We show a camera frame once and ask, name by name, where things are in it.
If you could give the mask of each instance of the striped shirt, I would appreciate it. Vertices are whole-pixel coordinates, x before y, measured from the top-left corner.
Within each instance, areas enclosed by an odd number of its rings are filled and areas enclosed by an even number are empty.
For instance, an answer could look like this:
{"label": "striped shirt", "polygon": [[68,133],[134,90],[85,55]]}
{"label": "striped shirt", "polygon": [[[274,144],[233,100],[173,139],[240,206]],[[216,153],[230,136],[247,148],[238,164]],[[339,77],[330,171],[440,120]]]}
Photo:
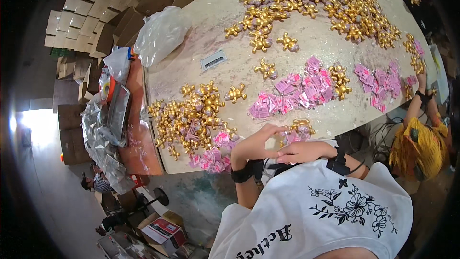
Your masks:
{"label": "striped shirt", "polygon": [[100,193],[106,193],[106,192],[111,192],[113,189],[110,186],[109,182],[107,180],[102,179],[101,174],[97,173],[94,176],[94,190]]}

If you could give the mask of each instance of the black flower graphic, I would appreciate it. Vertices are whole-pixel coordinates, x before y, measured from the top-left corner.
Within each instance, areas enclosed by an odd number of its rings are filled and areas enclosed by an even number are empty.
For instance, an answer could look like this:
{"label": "black flower graphic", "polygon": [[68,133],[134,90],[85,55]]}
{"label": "black flower graphic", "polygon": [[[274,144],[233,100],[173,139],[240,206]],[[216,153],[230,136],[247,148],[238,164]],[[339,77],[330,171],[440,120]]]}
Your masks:
{"label": "black flower graphic", "polygon": [[334,189],[330,189],[330,190],[325,191],[326,196],[332,196],[335,193],[337,193],[337,192]]}
{"label": "black flower graphic", "polygon": [[339,189],[342,189],[342,187],[348,187],[346,179],[339,179]]}
{"label": "black flower graphic", "polygon": [[387,210],[387,207],[382,207],[380,205],[375,205],[375,215],[376,216],[386,216],[386,210]]}
{"label": "black flower graphic", "polygon": [[380,229],[384,229],[386,227],[386,217],[385,216],[377,216],[374,222],[372,222],[372,227],[374,228],[374,232],[379,231]]}
{"label": "black flower graphic", "polygon": [[311,196],[319,197],[320,194],[321,194],[321,195],[324,194],[323,191],[324,191],[323,189],[315,189],[315,190],[312,190],[312,191],[311,191]]}
{"label": "black flower graphic", "polygon": [[364,213],[366,205],[366,198],[360,194],[356,194],[346,203],[343,211],[350,217],[360,217]]}

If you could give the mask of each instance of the person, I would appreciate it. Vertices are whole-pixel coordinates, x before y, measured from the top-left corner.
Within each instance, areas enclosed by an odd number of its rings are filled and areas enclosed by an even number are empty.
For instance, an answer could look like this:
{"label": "person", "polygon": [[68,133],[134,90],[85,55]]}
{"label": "person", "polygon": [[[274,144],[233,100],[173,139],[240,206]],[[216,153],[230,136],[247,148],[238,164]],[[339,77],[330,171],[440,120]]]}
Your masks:
{"label": "person", "polygon": [[[451,158],[456,158],[450,126],[447,128],[441,121],[432,90],[426,90],[426,72],[417,75],[417,80],[419,87],[403,125],[395,134],[389,156],[392,172],[409,181],[431,179],[449,164]],[[422,124],[417,118],[422,105],[426,105],[431,126]]]}
{"label": "person", "polygon": [[113,189],[102,170],[96,165],[93,165],[92,168],[96,174],[93,179],[87,178],[83,172],[83,176],[81,178],[81,186],[83,189],[91,191],[91,188],[93,188],[95,191],[100,193],[112,192]]}
{"label": "person", "polygon": [[[209,258],[393,259],[409,235],[413,210],[388,169],[377,162],[369,170],[332,140],[266,150],[266,141],[285,130],[266,124],[233,148],[238,204],[222,212]],[[298,163],[260,192],[248,160],[265,158]]]}

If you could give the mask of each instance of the stack of cardboard boxes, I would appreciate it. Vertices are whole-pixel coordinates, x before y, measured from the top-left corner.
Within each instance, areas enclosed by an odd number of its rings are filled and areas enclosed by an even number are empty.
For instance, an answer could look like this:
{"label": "stack of cardboard boxes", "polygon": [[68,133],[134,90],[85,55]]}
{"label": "stack of cardboard boxes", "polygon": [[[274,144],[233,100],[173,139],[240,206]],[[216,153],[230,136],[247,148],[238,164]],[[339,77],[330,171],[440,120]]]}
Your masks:
{"label": "stack of cardboard boxes", "polygon": [[109,55],[112,46],[132,46],[144,25],[143,18],[166,6],[184,7],[193,0],[66,0],[61,11],[52,10],[45,46]]}

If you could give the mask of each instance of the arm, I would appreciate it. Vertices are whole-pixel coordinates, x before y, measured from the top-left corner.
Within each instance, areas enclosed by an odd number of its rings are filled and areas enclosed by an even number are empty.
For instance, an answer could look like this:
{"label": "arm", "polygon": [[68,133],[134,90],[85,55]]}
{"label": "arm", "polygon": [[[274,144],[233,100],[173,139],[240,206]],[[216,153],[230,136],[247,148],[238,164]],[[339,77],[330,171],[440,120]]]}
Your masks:
{"label": "arm", "polygon": [[[243,169],[249,159],[278,158],[278,152],[275,150],[266,150],[265,143],[275,133],[286,130],[286,127],[266,124],[262,129],[239,142],[231,152],[230,161],[232,170]],[[238,204],[249,209],[253,208],[260,195],[254,179],[250,178],[244,183],[235,183],[235,185]]]}
{"label": "arm", "polygon": [[[283,147],[279,151],[280,157],[278,163],[288,162],[312,162],[319,158],[334,158],[337,156],[337,149],[332,147],[326,142],[294,142],[290,145]],[[355,170],[361,162],[354,159],[353,157],[345,154],[345,165],[350,171]],[[363,180],[369,170],[365,165],[361,165],[356,171],[348,174],[349,177],[354,177]]]}
{"label": "arm", "polygon": [[[417,74],[417,80],[419,81],[419,89],[421,94],[425,94],[426,89],[426,73]],[[417,118],[419,114],[420,107],[422,106],[422,99],[420,96],[415,95],[412,98],[412,101],[409,105],[409,109],[407,110],[406,117],[404,118],[404,128],[407,128],[409,122],[412,118]]]}

